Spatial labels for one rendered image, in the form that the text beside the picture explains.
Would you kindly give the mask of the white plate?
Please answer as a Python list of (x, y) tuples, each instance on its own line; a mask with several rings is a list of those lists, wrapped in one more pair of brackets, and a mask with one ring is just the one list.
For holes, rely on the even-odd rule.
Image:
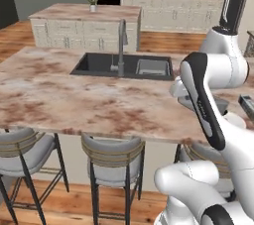
[(224, 118), (231, 124), (233, 124), (234, 126), (237, 126), (239, 128), (242, 128), (242, 129), (245, 129), (246, 128), (246, 123), (245, 121), (240, 117), (238, 116), (237, 114), (235, 113), (232, 113), (232, 112), (227, 112), (225, 115), (224, 115)]

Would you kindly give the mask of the beige kitchen island cupboards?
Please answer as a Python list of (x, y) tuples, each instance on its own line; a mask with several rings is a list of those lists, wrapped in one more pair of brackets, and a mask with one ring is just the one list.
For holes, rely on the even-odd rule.
[(141, 8), (137, 6), (54, 4), (29, 17), (37, 47), (118, 52), (118, 29), (126, 21), (127, 53), (139, 50)]

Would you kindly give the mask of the grey speckled block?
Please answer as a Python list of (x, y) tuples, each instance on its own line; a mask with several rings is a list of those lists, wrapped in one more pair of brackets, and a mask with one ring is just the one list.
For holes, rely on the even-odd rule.
[(249, 35), (249, 38), (246, 45), (244, 56), (254, 57), (254, 31), (248, 31), (247, 34)]

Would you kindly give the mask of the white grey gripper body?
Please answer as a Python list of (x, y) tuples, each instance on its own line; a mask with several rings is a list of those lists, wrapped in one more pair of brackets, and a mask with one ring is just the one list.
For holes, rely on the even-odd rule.
[[(191, 98), (179, 76), (175, 78), (174, 83), (170, 87), (170, 93), (173, 97), (178, 99), (178, 102), (193, 111), (193, 105), (191, 103)], [(229, 102), (222, 98), (214, 96), (214, 101), (217, 105), (217, 108), (221, 115), (225, 115), (227, 113), (227, 107)]]

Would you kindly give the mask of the black kitchen sink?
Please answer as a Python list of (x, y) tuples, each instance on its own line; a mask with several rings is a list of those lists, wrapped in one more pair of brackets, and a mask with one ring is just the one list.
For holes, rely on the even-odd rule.
[(123, 62), (123, 73), (120, 74), (119, 55), (86, 53), (70, 74), (163, 81), (174, 79), (172, 60), (169, 56), (124, 54)]

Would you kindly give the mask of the dark grey rectangular object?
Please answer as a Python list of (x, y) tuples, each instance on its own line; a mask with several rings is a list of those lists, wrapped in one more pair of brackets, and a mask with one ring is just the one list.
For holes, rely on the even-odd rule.
[(254, 122), (254, 100), (249, 95), (240, 95), (238, 103), (251, 121)]

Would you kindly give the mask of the grey padded bar stool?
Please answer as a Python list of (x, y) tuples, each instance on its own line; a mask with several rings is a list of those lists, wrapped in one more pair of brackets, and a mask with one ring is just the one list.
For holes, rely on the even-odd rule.
[(218, 168), (219, 181), (215, 189), (226, 199), (232, 202), (236, 199), (236, 192), (233, 186), (229, 168), (222, 155), (212, 147), (201, 143), (178, 144), (175, 154), (175, 163), (190, 161), (211, 161)]
[[(87, 154), (87, 173), (90, 178), (93, 224), (99, 218), (124, 220), (130, 225), (130, 210), (135, 192), (141, 199), (146, 143), (135, 137), (127, 141), (99, 140), (81, 134), (81, 146)], [(99, 187), (123, 188), (125, 212), (99, 210)]]
[[(60, 168), (44, 193), (38, 196), (32, 175), (40, 171), (52, 151), (58, 153)], [(32, 128), (0, 133), (0, 193), (15, 224), (18, 224), (18, 219), (14, 209), (22, 208), (37, 210), (42, 225), (47, 225), (42, 204), (61, 178), (63, 178), (66, 191), (69, 191), (58, 134), (51, 136), (39, 133)], [(16, 202), (22, 180), (30, 189), (34, 200), (33, 204)]]

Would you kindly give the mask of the grey sink tap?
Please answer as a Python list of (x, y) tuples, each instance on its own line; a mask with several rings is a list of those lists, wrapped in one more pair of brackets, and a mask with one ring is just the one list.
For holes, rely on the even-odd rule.
[(121, 19), (118, 28), (118, 64), (110, 65), (110, 69), (117, 71), (119, 76), (124, 75), (124, 59), (123, 59), (123, 47), (128, 44), (127, 32), (126, 32), (126, 20)]

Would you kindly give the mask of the small potted green plant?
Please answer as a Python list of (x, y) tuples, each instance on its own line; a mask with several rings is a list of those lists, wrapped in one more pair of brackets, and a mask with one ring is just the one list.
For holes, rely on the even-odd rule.
[(91, 12), (95, 12), (97, 9), (98, 0), (87, 0), (87, 2), (89, 3), (89, 10)]

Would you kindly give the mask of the beige cupboard run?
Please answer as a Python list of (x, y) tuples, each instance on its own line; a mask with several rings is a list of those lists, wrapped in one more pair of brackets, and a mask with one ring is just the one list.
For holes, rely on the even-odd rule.
[(205, 34), (219, 22), (224, 0), (123, 0), (141, 8), (141, 30)]

